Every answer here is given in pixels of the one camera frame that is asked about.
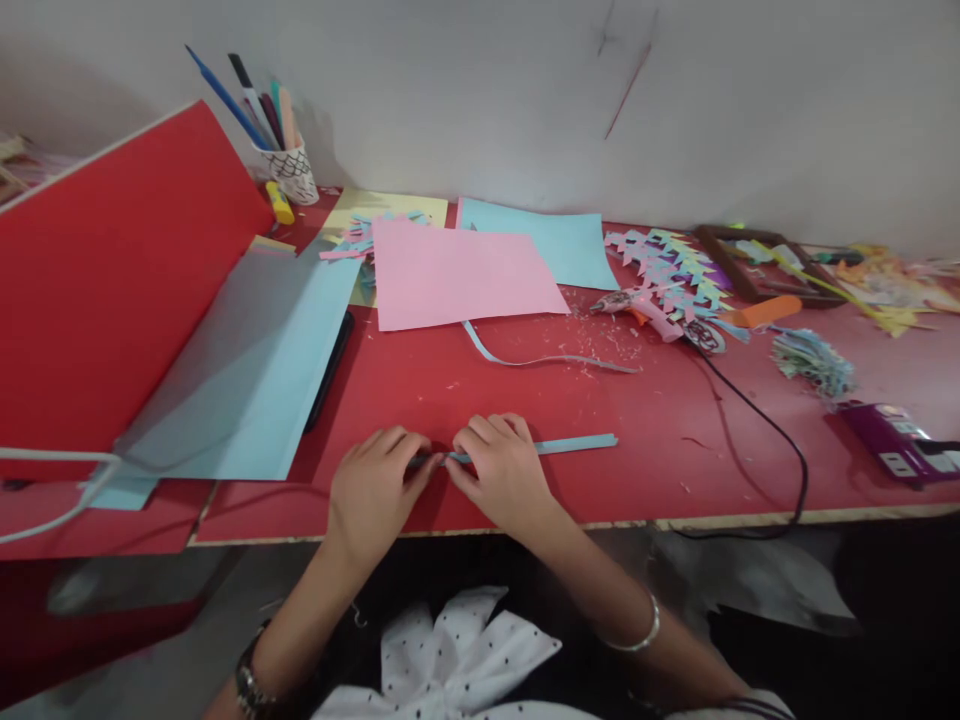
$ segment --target hot glue gun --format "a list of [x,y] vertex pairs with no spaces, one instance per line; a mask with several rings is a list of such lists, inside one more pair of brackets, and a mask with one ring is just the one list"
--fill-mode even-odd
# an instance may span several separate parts
[[636,286],[618,290],[604,295],[596,305],[590,308],[590,312],[616,313],[621,310],[633,315],[641,325],[649,320],[664,342],[673,342],[684,335],[683,330],[670,322],[670,318],[657,307],[651,288]]

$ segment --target hand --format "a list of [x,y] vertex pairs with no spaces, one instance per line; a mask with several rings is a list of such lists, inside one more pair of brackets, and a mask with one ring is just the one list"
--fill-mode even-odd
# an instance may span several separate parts
[[404,483],[410,460],[429,449],[427,438],[398,425],[377,430],[340,462],[330,488],[327,538],[363,570],[372,572],[387,554],[440,466],[443,454],[436,453]]
[[445,466],[454,484],[497,527],[533,551],[565,518],[543,476],[527,422],[519,415],[479,415],[453,439],[477,470],[474,477],[453,458]]

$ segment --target wooden frame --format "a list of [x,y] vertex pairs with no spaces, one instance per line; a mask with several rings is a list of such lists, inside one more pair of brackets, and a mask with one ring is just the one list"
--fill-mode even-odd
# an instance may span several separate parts
[[[810,259],[810,256],[807,255],[803,248],[796,243],[790,242],[779,233],[766,232],[765,230],[751,230],[750,228],[730,228],[724,227],[723,225],[700,225],[693,231],[693,235],[700,241],[700,244],[703,245],[703,249],[710,256],[710,259],[717,263],[727,274],[727,277],[730,278],[730,282],[733,283],[734,290],[737,291],[740,298],[747,302],[759,303],[764,300],[780,297],[784,293],[761,288],[754,284],[750,275],[743,271],[733,256],[727,251],[724,242],[726,240],[756,240],[766,247],[786,245],[796,254],[800,262],[803,263],[805,273],[825,283],[835,285],[833,278],[824,273],[816,263]],[[797,293],[797,297],[800,298],[804,307],[829,308],[843,305],[846,302],[846,300],[839,295],[825,288],[821,288],[818,285],[812,285],[810,290],[815,291],[816,294],[808,295]]]

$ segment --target pen holder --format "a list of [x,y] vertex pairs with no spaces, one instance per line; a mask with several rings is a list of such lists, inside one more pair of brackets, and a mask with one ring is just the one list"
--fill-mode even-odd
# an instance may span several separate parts
[[294,205],[313,205],[320,199],[313,182],[313,170],[307,157],[307,146],[301,143],[293,150],[261,150],[257,148],[270,168],[270,177],[277,181]]

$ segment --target wrist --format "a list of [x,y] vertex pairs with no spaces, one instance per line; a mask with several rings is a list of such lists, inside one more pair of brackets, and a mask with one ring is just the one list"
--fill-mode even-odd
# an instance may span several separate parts
[[328,568],[344,590],[359,592],[382,558],[360,557],[336,533],[328,533],[310,561],[311,568]]
[[556,501],[544,512],[539,521],[532,524],[530,531],[521,542],[547,565],[553,557],[562,554],[570,542],[583,533],[580,526]]

